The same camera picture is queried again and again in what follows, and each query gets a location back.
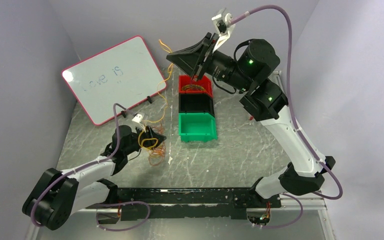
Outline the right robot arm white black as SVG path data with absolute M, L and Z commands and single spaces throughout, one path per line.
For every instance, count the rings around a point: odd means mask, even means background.
M 280 64 L 273 46 L 265 39 L 252 38 L 238 45 L 240 57 L 216 50 L 218 37 L 208 33 L 198 43 L 167 54 L 166 59 L 191 78 L 208 74 L 242 94 L 243 108 L 280 143 L 290 158 L 282 170 L 259 178 L 251 187 L 250 202 L 262 207 L 280 193 L 302 196 L 317 194 L 324 174 L 335 165 L 332 156 L 316 151 L 292 116 L 292 104 L 284 91 L 270 80 Z

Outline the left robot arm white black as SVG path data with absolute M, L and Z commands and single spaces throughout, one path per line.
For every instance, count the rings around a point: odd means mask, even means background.
M 47 169 L 26 198 L 22 213 L 36 226 L 56 230 L 83 208 L 95 204 L 114 207 L 119 200 L 118 186 L 108 177 L 127 165 L 130 154 L 153 150 L 165 140 L 151 126 L 145 130 L 116 127 L 111 142 L 95 159 L 70 169 Z

